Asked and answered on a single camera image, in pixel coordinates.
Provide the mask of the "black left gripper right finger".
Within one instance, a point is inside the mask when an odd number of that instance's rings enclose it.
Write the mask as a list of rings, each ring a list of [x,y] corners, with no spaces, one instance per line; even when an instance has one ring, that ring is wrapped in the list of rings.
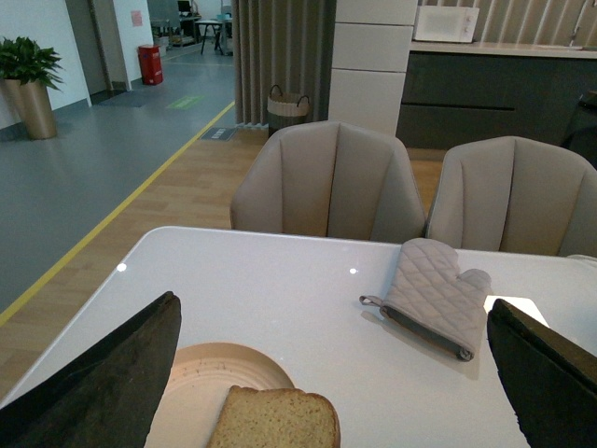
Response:
[[[507,301],[494,302],[489,346],[532,447],[596,445],[596,356]]]

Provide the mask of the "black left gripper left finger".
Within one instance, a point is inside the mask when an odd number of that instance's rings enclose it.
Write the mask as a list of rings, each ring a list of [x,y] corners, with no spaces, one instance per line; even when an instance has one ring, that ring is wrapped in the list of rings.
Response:
[[[142,447],[181,327],[168,291],[1,410],[4,447]]]

